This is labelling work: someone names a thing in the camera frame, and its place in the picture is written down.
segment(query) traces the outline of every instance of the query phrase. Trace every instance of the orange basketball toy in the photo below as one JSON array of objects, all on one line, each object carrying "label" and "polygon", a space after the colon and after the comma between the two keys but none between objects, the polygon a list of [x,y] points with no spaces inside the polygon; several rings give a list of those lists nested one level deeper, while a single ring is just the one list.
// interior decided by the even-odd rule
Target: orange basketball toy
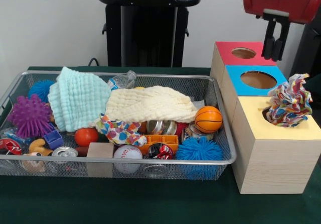
[{"label": "orange basketball toy", "polygon": [[205,134],[217,131],[221,125],[222,114],[215,107],[205,106],[196,113],[195,127]]}]

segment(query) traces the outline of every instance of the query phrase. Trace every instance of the orange ball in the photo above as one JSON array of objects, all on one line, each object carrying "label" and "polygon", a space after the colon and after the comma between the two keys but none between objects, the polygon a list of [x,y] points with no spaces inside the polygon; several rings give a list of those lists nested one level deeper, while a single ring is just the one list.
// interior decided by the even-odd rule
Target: orange ball
[{"label": "orange ball", "polygon": [[75,141],[77,145],[82,147],[89,146],[92,142],[97,142],[98,138],[99,135],[97,130],[92,128],[79,129],[75,134]]},{"label": "orange ball", "polygon": [[215,107],[205,106],[196,113],[195,127],[205,134],[217,131],[221,127],[222,122],[222,114]]}]

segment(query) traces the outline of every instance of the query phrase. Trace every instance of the white towel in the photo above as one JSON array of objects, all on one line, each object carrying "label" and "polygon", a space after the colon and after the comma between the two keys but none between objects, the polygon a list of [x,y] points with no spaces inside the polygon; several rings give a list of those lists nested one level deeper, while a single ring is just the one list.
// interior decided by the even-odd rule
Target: white towel
[{"label": "white towel", "polygon": [[197,112],[191,99],[169,87],[117,89],[111,92],[106,106],[110,120],[145,122],[173,120],[190,123]]}]

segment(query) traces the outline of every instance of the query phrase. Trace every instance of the wire mesh basket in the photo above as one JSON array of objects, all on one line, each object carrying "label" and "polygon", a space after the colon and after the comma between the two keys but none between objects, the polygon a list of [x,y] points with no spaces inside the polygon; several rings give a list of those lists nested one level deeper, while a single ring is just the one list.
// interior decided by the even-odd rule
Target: wire mesh basket
[{"label": "wire mesh basket", "polygon": [[[0,99],[2,107],[0,130],[12,126],[7,121],[7,116],[17,102],[18,96],[27,96],[29,89],[39,80],[55,81],[59,73],[28,71],[18,75]],[[107,82],[118,73],[95,74]],[[206,105],[215,106],[221,111],[223,125],[215,133],[213,140],[223,151],[222,161],[70,157],[66,162],[64,157],[0,155],[0,175],[217,180],[226,166],[235,161],[236,152],[216,80],[208,76],[137,75],[135,86],[155,85],[171,87],[190,96],[194,101],[204,100]],[[66,133],[61,135],[64,146],[77,147],[74,137]],[[130,171],[120,172],[117,166]]]}]

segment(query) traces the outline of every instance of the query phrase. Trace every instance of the light blue washcloth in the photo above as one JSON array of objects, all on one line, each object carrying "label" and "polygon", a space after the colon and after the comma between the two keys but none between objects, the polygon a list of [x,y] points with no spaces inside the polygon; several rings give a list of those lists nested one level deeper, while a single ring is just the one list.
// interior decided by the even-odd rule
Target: light blue washcloth
[{"label": "light blue washcloth", "polygon": [[107,83],[98,76],[64,67],[48,95],[58,129],[74,132],[89,127],[106,111],[110,93]]}]

